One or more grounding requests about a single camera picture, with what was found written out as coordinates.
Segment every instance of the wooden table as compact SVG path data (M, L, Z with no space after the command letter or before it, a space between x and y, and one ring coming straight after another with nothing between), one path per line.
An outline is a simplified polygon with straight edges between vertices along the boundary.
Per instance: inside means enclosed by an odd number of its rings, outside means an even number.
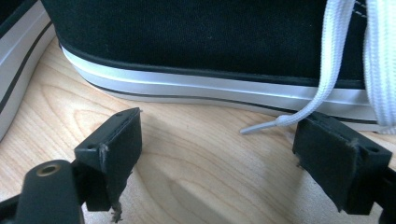
M121 197L122 223L376 223L338 213L291 152L295 128L241 135L273 119L209 105L154 104L109 96L85 82L53 40L0 143L0 201L18 194L24 174L73 149L112 114L140 107L143 153ZM394 136L364 133L396 152ZM109 223L110 213L87 213Z

